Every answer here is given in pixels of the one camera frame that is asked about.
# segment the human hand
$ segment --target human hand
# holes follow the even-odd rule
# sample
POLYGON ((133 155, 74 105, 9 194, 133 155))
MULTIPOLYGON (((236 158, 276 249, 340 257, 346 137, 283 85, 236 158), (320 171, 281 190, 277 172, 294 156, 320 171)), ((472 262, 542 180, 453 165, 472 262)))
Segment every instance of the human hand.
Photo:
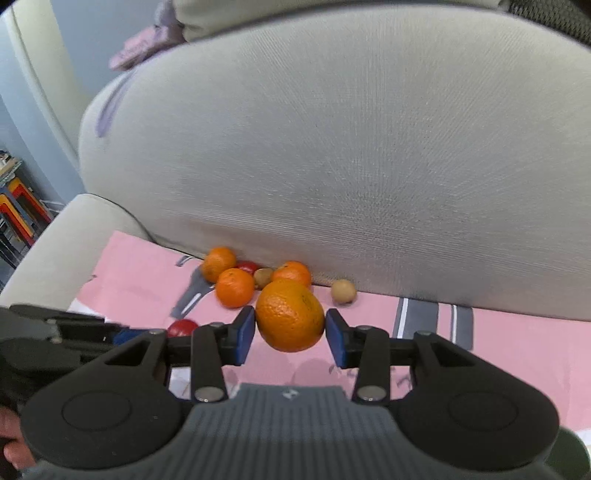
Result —
POLYGON ((35 465, 33 454, 22 438, 21 419, 6 407, 0 407, 0 437, 14 440, 4 446, 4 457, 14 468, 22 470, 35 465))

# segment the red apple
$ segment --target red apple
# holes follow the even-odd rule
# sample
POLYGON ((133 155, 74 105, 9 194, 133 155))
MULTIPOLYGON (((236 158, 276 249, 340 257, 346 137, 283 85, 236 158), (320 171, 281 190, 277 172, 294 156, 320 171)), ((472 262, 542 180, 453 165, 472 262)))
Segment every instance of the red apple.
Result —
POLYGON ((166 329, 168 337, 186 337, 193 333, 193 330, 199 325, 192 320, 184 319, 173 322, 170 327, 166 329))
POLYGON ((236 268, 240 268, 240 270, 244 270, 246 273, 248 273, 250 275, 254 275, 255 272, 261 267, 254 262, 249 262, 248 260, 244 260, 244 261, 238 262, 236 265, 236 268))

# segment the couch armrest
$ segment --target couch armrest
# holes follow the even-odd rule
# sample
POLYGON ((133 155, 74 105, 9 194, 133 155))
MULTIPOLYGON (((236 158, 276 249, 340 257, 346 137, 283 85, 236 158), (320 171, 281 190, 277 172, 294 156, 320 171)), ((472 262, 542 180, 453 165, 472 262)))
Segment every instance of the couch armrest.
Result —
POLYGON ((20 263, 0 294, 0 305, 32 303, 67 309, 117 230, 150 240, 121 207, 95 195, 78 195, 20 263))

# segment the pink sheet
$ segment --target pink sheet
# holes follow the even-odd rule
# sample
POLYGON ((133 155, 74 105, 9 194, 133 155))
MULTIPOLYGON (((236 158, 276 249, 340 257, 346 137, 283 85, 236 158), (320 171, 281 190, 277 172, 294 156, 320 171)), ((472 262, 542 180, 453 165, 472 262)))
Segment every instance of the pink sheet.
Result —
MULTIPOLYGON (((187 259, 179 252, 115 232, 72 310, 99 313, 132 327, 166 328, 174 321, 172 308, 199 264, 195 258, 187 259), (186 261, 176 266, 183 257, 186 261)), ((314 286, 313 291, 325 310, 334 307, 330 289, 314 286)), ((339 310, 352 326, 371 324, 393 334, 400 327, 395 325, 400 318, 399 302, 402 299, 360 293, 352 305, 339 310)), ((454 312, 454 307, 439 304, 433 331, 451 339, 454 312)), ((211 292, 186 318, 205 325, 230 323, 236 314, 236 310, 223 308, 211 292)), ((591 375, 587 373, 590 340, 591 323, 473 309, 473 353, 546 393, 558 408, 561 424, 579 431, 587 444, 591 443, 591 375)), ((258 332, 245 365, 224 367, 224 375, 230 392, 241 382, 251 382, 340 385, 350 394, 355 380, 355 372, 335 367, 325 338, 304 352, 281 353, 269 347, 258 332)), ((407 368, 392 368, 393 397, 408 391, 407 375, 407 368)), ((186 372, 176 375, 175 393, 182 393, 187 379, 186 372)))

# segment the beige couch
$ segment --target beige couch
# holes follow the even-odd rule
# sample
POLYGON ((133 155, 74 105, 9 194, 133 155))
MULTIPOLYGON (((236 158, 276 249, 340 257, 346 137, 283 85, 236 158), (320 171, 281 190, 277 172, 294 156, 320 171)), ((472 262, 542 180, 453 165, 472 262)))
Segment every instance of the beige couch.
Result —
POLYGON ((90 105, 89 193, 0 301, 67 307, 121 230, 301 260, 366 291, 589 319, 590 59, 502 12, 438 5, 335 7, 179 47, 90 105))

